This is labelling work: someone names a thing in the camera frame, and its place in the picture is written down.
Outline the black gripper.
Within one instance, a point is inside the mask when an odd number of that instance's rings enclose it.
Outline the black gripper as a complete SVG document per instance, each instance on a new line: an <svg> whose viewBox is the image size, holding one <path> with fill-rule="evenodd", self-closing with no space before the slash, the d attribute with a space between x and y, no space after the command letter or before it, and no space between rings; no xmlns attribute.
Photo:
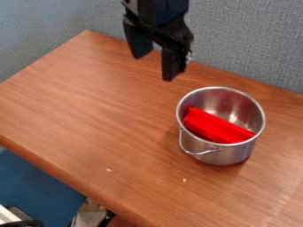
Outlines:
<svg viewBox="0 0 303 227"><path fill-rule="evenodd" d="M152 44L162 46L162 78L170 82L187 68L194 33L184 16L190 0L120 0L123 29L132 57L143 58Z"/></svg>

